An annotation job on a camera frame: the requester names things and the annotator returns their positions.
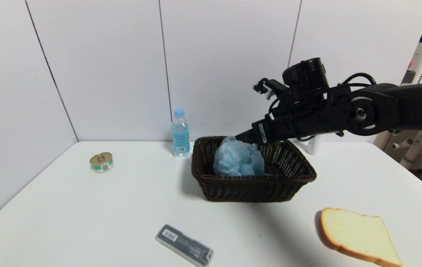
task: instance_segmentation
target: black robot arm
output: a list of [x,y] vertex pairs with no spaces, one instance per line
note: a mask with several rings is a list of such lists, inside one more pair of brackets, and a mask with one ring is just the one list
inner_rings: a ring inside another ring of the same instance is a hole
[[[362,76],[370,81],[350,83]],[[243,142],[265,144],[344,130],[356,135],[374,135],[385,130],[422,130],[422,84],[396,86],[375,84],[358,73],[329,88],[319,58],[309,59],[283,73],[283,85],[262,79],[254,90],[276,95],[263,120],[236,135]],[[352,86],[365,88],[351,91]]]

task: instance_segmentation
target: slice of bread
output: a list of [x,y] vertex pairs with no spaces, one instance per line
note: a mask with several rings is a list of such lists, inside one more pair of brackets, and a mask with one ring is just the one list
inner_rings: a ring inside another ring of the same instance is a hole
[[380,217],[325,208],[321,212],[320,227],[329,247],[341,253],[383,267],[402,266]]

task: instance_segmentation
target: tin can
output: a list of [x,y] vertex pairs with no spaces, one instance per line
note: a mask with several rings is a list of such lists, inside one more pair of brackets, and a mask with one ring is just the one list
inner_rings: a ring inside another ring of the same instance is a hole
[[112,154],[109,152],[103,152],[95,155],[89,161],[91,163],[92,169],[98,174],[109,171],[114,167],[114,161],[112,160]]

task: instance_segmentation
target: wicker basket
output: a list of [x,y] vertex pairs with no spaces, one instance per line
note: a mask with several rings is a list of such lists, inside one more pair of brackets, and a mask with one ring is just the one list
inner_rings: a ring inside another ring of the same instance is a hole
[[210,201],[288,201],[316,178],[305,156],[289,141],[258,146],[265,161],[265,173],[271,176],[216,176],[214,156],[224,138],[202,137],[194,143],[192,174]]

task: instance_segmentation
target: bottle label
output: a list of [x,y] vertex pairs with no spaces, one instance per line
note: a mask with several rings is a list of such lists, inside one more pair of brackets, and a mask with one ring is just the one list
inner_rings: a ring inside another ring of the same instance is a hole
[[176,153],[188,153],[189,132],[174,132],[173,145]]

